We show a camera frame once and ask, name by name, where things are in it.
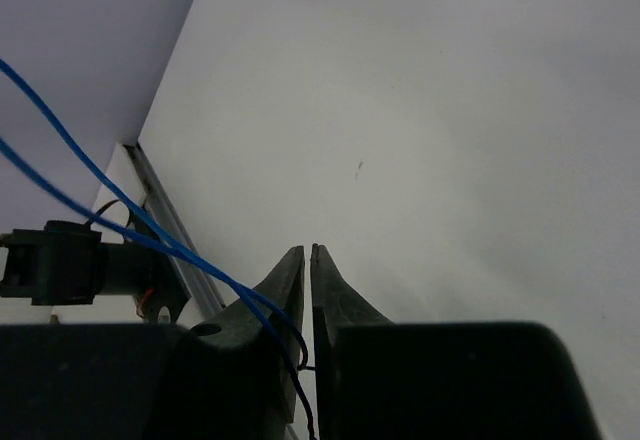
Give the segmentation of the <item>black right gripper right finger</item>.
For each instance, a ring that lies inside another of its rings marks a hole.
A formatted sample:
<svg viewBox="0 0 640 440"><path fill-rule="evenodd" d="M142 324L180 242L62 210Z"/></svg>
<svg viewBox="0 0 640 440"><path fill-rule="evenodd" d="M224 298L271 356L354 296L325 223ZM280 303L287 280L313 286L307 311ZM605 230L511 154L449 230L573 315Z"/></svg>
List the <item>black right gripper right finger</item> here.
<svg viewBox="0 0 640 440"><path fill-rule="evenodd" d="M531 322L396 324L314 245L310 283L324 439L597 439L571 356Z"/></svg>

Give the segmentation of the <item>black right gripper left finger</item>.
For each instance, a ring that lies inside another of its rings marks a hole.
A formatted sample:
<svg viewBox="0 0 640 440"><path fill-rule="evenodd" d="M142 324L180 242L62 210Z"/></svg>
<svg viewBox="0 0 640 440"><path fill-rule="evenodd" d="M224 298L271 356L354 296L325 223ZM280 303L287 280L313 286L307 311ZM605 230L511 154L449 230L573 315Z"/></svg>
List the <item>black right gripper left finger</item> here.
<svg viewBox="0 0 640 440"><path fill-rule="evenodd" d="M5 439L280 439L293 385L279 346L240 302L176 324L6 325Z"/></svg>

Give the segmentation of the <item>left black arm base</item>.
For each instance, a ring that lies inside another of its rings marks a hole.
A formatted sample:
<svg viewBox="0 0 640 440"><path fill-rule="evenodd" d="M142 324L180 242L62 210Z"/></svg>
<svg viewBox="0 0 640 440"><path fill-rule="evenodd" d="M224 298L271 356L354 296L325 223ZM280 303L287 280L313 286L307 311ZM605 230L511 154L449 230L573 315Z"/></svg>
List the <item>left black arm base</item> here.
<svg viewBox="0 0 640 440"><path fill-rule="evenodd" d="M3 234L8 256L1 296L74 306L91 305L99 295L125 295L144 321L176 322L188 295L169 257L133 241L105 243L92 224L49 220L41 230Z"/></svg>

